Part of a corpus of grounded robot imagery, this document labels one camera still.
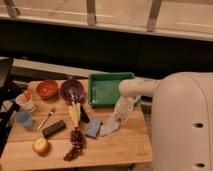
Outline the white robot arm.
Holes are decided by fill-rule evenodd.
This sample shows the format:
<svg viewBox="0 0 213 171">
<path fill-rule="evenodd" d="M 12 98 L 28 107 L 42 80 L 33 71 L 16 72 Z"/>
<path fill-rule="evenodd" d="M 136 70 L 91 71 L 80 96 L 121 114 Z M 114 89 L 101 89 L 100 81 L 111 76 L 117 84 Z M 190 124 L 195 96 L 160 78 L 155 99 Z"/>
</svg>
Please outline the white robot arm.
<svg viewBox="0 0 213 171">
<path fill-rule="evenodd" d="M 127 79 L 119 91 L 115 111 L 124 116 L 138 96 L 152 99 L 153 171 L 213 171 L 213 73 Z"/>
</svg>

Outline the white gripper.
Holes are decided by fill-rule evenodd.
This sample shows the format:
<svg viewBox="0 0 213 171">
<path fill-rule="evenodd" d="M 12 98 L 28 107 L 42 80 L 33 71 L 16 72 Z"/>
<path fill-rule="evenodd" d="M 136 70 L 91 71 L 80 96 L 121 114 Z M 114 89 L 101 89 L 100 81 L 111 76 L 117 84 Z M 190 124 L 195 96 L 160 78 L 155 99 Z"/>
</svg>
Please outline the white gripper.
<svg viewBox="0 0 213 171">
<path fill-rule="evenodd" d="M 116 120 L 118 122 L 125 122 L 129 114 L 133 111 L 135 103 L 135 98 L 121 96 L 114 108 Z"/>
</svg>

